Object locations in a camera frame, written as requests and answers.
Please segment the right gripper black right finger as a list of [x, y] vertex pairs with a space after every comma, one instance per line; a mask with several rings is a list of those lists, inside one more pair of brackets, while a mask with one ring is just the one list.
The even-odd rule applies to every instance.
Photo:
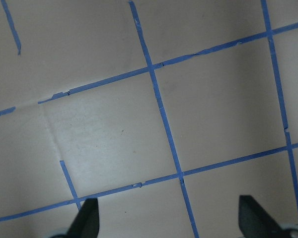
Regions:
[[240, 195], [238, 226], [245, 238], [283, 238], [283, 229], [251, 196]]

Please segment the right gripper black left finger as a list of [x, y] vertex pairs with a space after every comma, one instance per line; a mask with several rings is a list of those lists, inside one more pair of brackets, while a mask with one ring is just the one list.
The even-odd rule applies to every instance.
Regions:
[[97, 238], [100, 230], [97, 198], [86, 199], [67, 231], [68, 238]]

